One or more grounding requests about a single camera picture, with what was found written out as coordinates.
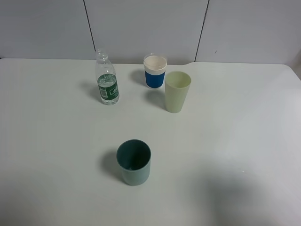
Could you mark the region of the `clear bottle with green label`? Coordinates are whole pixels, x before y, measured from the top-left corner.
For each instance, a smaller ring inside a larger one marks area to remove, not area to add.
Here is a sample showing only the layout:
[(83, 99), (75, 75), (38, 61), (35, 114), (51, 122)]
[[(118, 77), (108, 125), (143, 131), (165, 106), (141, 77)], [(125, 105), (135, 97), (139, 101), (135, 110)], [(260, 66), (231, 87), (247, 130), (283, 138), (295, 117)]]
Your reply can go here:
[(95, 52), (95, 77), (100, 97), (105, 105), (114, 105), (119, 100), (116, 71), (103, 48)]

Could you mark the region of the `pale green plastic cup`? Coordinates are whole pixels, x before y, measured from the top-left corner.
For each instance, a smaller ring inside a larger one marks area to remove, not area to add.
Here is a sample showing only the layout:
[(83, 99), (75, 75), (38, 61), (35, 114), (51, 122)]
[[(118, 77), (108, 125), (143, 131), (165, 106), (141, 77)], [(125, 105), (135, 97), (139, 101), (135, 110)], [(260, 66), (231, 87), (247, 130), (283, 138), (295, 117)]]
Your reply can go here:
[(170, 113), (181, 111), (191, 84), (191, 77), (184, 72), (170, 72), (165, 77), (165, 105)]

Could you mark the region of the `teal plastic cup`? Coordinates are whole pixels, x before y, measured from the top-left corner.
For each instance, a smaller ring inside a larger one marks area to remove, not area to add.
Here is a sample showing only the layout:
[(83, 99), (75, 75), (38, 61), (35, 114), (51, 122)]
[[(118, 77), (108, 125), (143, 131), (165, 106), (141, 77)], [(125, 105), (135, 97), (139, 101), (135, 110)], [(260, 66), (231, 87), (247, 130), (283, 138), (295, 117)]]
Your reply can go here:
[(148, 179), (151, 167), (151, 149), (145, 142), (131, 139), (122, 143), (117, 149), (116, 160), (126, 184), (138, 186)]

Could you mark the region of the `white cup with blue sleeve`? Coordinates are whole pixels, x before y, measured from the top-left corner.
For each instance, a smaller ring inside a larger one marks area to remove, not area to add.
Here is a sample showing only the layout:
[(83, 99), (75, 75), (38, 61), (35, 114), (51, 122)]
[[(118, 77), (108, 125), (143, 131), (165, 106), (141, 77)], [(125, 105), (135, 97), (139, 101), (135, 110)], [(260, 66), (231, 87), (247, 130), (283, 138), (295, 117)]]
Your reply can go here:
[(143, 59), (146, 85), (152, 89), (160, 88), (163, 84), (167, 60), (158, 54), (148, 54)]

